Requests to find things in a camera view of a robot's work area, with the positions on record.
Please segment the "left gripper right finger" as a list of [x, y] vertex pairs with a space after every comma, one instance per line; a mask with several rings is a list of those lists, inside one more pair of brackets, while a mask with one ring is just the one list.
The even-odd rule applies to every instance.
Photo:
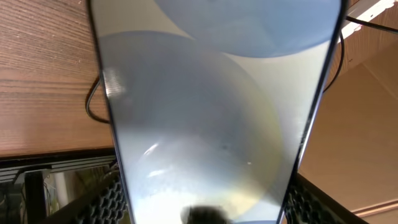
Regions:
[[300, 174], [289, 184], [284, 215], [287, 224], [368, 224]]

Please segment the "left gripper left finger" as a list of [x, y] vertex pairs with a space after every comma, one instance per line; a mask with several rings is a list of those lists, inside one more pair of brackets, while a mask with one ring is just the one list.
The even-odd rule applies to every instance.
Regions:
[[107, 174], [88, 193], [69, 203], [40, 224], [118, 224], [127, 212], [120, 173]]

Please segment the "Galaxy smartphone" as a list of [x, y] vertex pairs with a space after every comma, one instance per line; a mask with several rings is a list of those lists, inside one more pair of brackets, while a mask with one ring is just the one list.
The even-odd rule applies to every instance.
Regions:
[[280, 223], [348, 6], [91, 0], [133, 223]]

